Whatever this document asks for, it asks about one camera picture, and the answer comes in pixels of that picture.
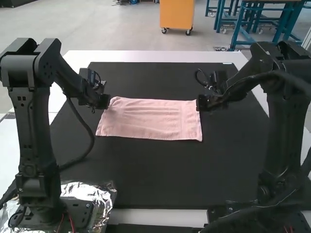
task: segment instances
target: gray floor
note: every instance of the gray floor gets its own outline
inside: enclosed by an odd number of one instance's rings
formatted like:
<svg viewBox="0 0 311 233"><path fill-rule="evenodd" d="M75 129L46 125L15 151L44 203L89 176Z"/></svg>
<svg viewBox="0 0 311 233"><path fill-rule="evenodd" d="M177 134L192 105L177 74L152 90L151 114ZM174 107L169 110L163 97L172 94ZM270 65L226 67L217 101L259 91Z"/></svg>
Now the gray floor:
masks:
<svg viewBox="0 0 311 233"><path fill-rule="evenodd" d="M0 8L0 51L17 37L32 37L37 42L56 37L62 54L68 50L199 50L229 46L232 30L215 33L214 18L205 17L206 0L197 0L194 31L191 36L159 28L159 4L111 6L112 0L38 0L14 9ZM304 37L311 26L304 10L294 32ZM271 40L274 31L254 35L258 41ZM11 108L7 91L0 88L0 114Z"/></svg>

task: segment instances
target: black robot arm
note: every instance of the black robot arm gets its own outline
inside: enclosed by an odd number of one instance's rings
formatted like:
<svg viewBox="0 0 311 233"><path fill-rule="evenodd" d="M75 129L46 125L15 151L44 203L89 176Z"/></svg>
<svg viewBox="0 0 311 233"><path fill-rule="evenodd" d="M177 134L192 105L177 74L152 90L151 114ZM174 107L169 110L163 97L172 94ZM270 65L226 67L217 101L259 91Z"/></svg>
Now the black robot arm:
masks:
<svg viewBox="0 0 311 233"><path fill-rule="evenodd" d="M56 82L69 98L77 98L80 105L106 109L109 95L104 94L105 82L96 79L96 72L82 68L81 77L60 55L58 39L45 39L40 45L29 38L18 38L0 54L0 81L8 88L19 87L27 80L28 87L51 86ZM26 76L32 74L33 80Z"/></svg>
<svg viewBox="0 0 311 233"><path fill-rule="evenodd" d="M77 98L80 105L106 109L110 99L96 72L84 68L80 70L83 77L78 75L62 58L60 49L58 39L45 39L37 45L33 39L19 38L0 54L0 81L15 109L20 148L18 174L0 207L17 193L24 210L30 210L26 217L36 221L26 221L32 225L51 224L62 216L67 203L60 200L59 171L73 163L59 167L52 151L48 114L52 83L62 88L69 104L70 98ZM25 227L24 210L17 211L21 217L11 226L21 223Z"/></svg>
<svg viewBox="0 0 311 233"><path fill-rule="evenodd" d="M258 42L251 46L251 52L252 58L230 79L225 72L216 71L210 76L204 74L206 80L203 82L199 80L198 72L195 73L196 80L207 88L207 93L197 99L199 111L227 108L228 103L244 99L258 84L267 93L269 107L267 151L259 175L257 203L248 204L248 207L245 203L234 206L227 203L225 209L230 206L231 211L221 214L219 209L211 207L213 211L208 211L208 216L213 219L209 219L210 224L201 233L228 230L232 221L256 219L258 216L254 214L261 212L264 217L272 215L277 219L273 210L284 206L292 210L311 208L308 198L311 150L300 166L304 122L311 100L311 55L290 42L280 42L277 46Z"/></svg>

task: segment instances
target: orange cabinet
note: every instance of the orange cabinet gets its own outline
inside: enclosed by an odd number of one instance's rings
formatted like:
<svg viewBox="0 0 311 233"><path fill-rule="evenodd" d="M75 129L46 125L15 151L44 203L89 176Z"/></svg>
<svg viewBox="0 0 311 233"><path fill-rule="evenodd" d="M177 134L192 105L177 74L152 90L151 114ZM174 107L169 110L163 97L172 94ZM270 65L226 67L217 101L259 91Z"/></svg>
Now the orange cabinet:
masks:
<svg viewBox="0 0 311 233"><path fill-rule="evenodd" d="M193 26L195 0L160 0L160 27L190 31Z"/></svg>

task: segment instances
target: white table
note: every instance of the white table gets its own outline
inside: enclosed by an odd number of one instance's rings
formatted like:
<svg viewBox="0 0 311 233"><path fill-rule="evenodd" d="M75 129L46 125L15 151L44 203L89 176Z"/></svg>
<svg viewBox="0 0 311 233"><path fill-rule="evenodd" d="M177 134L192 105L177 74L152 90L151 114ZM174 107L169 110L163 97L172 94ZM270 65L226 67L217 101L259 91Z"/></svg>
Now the white table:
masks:
<svg viewBox="0 0 311 233"><path fill-rule="evenodd" d="M183 62L183 63L224 63L234 64L240 70L247 59L240 52L200 52L200 51L69 51L64 56L69 65L76 71L88 67L90 62ZM264 111L268 114L266 94L260 86L253 93ZM66 101L60 87L53 84L49 102L50 123ZM306 158L311 145L311 134L305 128L301 160ZM0 123L0 195L6 191L19 164L19 145L16 122L4 119ZM310 213L305 213L307 220ZM203 227L207 223L206 210L114 210L111 224L132 223L144 225Z"/></svg>

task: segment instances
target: towel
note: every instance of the towel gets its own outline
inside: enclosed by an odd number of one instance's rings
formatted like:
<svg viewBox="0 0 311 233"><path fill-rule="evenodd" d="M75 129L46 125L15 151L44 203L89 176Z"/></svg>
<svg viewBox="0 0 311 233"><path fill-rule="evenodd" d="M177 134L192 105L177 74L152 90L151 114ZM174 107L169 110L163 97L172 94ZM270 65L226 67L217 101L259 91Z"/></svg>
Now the towel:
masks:
<svg viewBox="0 0 311 233"><path fill-rule="evenodd" d="M114 97L102 114L96 136L202 141L196 100Z"/></svg>

